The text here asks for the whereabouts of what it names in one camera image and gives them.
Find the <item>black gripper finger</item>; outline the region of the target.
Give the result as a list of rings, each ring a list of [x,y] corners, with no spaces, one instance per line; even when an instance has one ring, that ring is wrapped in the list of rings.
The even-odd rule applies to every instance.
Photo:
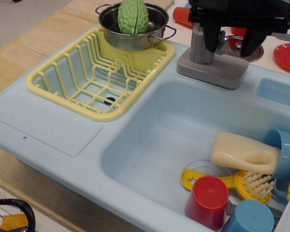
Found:
[[[210,52],[215,52],[220,35],[221,26],[205,22],[203,27],[203,36],[205,48]]]
[[[242,42],[241,57],[250,56],[271,34],[270,29],[247,29]]]

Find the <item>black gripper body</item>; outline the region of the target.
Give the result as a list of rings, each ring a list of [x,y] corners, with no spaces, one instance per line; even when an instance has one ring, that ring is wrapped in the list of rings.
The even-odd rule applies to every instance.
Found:
[[[205,34],[218,34],[223,27],[252,32],[284,33],[290,29],[290,3],[283,0],[190,0],[188,21]]]

